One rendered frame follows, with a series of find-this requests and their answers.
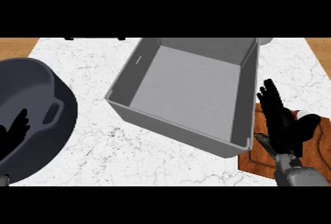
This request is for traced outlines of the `grey open box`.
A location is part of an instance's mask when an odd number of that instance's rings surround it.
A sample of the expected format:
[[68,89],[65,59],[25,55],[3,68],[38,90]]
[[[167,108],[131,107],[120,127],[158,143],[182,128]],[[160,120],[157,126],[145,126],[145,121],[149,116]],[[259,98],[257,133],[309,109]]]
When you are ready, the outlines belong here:
[[232,158],[253,148],[257,38],[143,38],[105,99],[121,119]]

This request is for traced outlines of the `red and white can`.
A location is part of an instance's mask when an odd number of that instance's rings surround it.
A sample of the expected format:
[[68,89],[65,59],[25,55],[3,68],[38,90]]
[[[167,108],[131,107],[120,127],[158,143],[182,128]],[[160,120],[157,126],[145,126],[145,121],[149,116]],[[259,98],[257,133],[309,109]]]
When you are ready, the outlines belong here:
[[303,116],[306,116],[309,114],[307,111],[304,110],[294,110],[293,111],[293,116],[294,116],[294,119],[298,120]]

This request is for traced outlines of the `brown wooden cutting board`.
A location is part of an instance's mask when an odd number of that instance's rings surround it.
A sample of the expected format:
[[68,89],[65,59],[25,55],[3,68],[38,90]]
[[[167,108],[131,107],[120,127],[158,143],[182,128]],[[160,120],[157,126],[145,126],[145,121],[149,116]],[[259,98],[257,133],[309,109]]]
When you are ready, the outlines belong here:
[[[313,138],[303,143],[303,166],[318,169],[331,185],[331,120],[321,118]],[[259,176],[275,177],[275,160],[257,140],[253,149],[238,156],[238,169]]]

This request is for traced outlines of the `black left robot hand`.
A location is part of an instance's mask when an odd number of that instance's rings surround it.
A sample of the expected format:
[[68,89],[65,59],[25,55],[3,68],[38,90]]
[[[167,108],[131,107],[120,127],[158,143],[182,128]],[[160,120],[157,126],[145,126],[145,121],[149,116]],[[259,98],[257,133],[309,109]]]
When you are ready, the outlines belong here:
[[24,108],[12,122],[10,128],[6,129],[6,127],[0,125],[0,161],[24,142],[28,130],[27,109]]

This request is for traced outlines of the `dark grey pot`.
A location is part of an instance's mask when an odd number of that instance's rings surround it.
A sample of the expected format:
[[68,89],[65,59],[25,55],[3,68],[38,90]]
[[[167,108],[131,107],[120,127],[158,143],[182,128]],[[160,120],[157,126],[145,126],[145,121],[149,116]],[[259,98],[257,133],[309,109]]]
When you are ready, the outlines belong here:
[[47,64],[32,58],[0,60],[0,125],[10,128],[27,109],[25,140],[0,161],[9,185],[27,179],[64,149],[78,119],[75,95]]

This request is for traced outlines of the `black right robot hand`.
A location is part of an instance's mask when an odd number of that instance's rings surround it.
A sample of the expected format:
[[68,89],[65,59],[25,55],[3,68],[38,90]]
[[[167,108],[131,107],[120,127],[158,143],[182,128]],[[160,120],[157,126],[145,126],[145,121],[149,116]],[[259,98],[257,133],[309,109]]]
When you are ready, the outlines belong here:
[[303,156],[303,143],[313,138],[321,116],[307,114],[294,118],[291,110],[284,106],[281,95],[270,79],[263,81],[257,98],[266,119],[270,145],[276,154]]

